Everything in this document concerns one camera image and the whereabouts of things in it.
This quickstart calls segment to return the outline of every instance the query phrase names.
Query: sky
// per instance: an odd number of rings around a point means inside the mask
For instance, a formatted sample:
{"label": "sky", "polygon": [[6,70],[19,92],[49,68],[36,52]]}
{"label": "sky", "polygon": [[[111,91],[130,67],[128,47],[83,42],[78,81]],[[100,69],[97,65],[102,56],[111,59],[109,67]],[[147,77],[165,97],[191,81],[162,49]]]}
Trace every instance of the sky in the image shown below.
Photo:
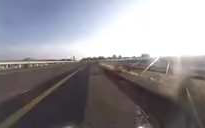
{"label": "sky", "polygon": [[205,55],[205,0],[0,0],[0,59]]}

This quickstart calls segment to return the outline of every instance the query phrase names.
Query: highway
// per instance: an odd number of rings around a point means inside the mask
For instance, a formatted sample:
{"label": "highway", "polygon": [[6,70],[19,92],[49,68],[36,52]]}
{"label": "highway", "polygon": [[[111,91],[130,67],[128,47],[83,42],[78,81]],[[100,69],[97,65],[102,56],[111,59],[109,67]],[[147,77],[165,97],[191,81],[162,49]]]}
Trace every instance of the highway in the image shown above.
{"label": "highway", "polygon": [[187,128],[186,117],[97,63],[0,75],[0,128]]}

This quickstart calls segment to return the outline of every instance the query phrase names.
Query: trees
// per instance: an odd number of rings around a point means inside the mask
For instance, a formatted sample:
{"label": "trees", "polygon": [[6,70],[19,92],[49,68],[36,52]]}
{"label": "trees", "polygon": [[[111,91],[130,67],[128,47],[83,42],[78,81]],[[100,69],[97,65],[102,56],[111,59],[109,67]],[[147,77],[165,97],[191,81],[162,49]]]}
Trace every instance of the trees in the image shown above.
{"label": "trees", "polygon": [[118,59],[122,59],[122,56],[121,56],[121,55],[119,55],[119,56],[118,56]]}
{"label": "trees", "polygon": [[142,58],[149,58],[149,57],[150,57],[150,55],[149,55],[149,54],[144,53],[144,54],[142,54],[142,55],[141,55],[141,57],[142,57]]}
{"label": "trees", "polygon": [[116,58],[117,58],[117,56],[116,56],[116,55],[113,55],[113,56],[112,56],[112,59],[116,59]]}

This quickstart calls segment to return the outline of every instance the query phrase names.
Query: white lane line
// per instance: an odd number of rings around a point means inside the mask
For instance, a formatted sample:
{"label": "white lane line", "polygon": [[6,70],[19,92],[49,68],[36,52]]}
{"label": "white lane line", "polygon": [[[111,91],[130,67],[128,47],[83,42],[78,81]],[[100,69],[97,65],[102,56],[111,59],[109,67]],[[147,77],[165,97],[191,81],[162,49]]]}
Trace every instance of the white lane line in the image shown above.
{"label": "white lane line", "polygon": [[51,88],[47,89],[45,92],[43,92],[41,95],[33,99],[29,104],[23,106],[21,109],[10,115],[4,122],[0,124],[0,128],[8,128],[14,123],[16,123],[22,116],[24,116],[27,112],[29,112],[34,106],[36,106],[40,101],[42,101],[46,96],[48,96],[50,93],[52,93],[55,89],[60,87],[64,82],[69,80],[72,76],[74,76],[77,72],[82,70],[85,66],[79,68],[74,73],[70,74],[69,76],[65,77],[58,83],[56,83]]}

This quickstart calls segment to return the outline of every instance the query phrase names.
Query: metal guardrail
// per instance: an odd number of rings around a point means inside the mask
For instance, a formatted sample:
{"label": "metal guardrail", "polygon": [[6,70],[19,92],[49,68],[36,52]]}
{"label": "metal guardrail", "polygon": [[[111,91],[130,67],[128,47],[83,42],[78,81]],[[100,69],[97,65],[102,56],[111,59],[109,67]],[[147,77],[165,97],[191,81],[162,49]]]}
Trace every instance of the metal guardrail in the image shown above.
{"label": "metal guardrail", "polygon": [[50,64],[50,63],[70,63],[77,61],[0,61],[0,65],[12,64]]}

